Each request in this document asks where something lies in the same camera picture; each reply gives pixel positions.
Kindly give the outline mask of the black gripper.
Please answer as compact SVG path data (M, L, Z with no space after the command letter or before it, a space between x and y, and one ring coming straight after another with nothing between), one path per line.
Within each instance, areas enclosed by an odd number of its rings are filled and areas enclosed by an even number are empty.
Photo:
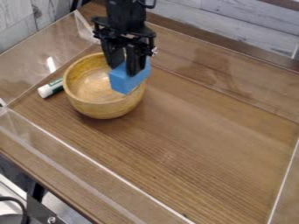
M91 19L93 37L101 42L107 64L115 69L125 60L131 77L145 69L147 56L156 54L156 33L145 25L147 11L155 5L156 0L151 3L147 0L105 0L107 15Z

